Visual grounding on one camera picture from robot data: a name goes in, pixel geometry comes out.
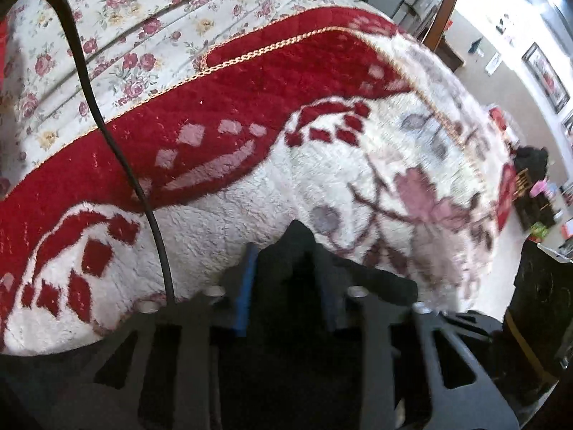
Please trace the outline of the red and white fleece blanket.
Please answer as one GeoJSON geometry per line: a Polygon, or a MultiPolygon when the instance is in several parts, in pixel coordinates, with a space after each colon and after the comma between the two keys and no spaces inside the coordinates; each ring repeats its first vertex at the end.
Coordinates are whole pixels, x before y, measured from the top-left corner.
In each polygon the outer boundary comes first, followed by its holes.
{"type": "Polygon", "coordinates": [[[211,49],[203,72],[113,119],[135,192],[98,131],[1,202],[1,349],[98,341],[245,245],[302,222],[337,255],[415,281],[463,312],[491,275],[512,168],[502,134],[452,71],[381,16],[301,12],[211,49]]]}

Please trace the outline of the wooden chair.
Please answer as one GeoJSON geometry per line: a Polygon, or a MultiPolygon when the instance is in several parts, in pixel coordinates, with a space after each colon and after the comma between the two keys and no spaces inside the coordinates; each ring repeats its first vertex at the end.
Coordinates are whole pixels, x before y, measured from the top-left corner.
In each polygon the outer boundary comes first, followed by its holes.
{"type": "Polygon", "coordinates": [[[452,71],[464,61],[446,42],[457,0],[404,0],[394,20],[405,32],[421,42],[452,71]]]}

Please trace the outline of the framed wall picture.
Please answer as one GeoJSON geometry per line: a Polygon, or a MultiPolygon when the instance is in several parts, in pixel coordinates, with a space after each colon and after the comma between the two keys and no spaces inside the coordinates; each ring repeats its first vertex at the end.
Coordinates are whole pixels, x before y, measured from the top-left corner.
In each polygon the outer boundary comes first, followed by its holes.
{"type": "Polygon", "coordinates": [[[559,114],[569,102],[570,95],[548,57],[537,43],[533,43],[521,59],[544,90],[555,113],[559,114]]]}

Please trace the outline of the white floral quilt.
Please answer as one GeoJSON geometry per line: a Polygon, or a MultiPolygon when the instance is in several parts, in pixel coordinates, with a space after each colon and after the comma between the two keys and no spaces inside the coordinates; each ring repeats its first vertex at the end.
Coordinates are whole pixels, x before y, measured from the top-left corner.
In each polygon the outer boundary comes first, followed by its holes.
{"type": "MultiPolygon", "coordinates": [[[[332,0],[67,0],[105,119],[190,77],[210,46],[332,0]]],[[[93,129],[56,12],[19,0],[1,46],[1,189],[93,129]]]]}

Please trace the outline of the black pants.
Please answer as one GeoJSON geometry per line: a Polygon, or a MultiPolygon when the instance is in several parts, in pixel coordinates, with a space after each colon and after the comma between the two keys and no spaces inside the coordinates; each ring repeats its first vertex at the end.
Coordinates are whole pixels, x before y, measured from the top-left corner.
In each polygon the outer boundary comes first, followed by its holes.
{"type": "Polygon", "coordinates": [[[221,427],[358,428],[364,329],[347,290],[402,307],[416,283],[330,252],[299,220],[226,274],[241,283],[226,303],[231,322],[212,330],[221,427]]]}

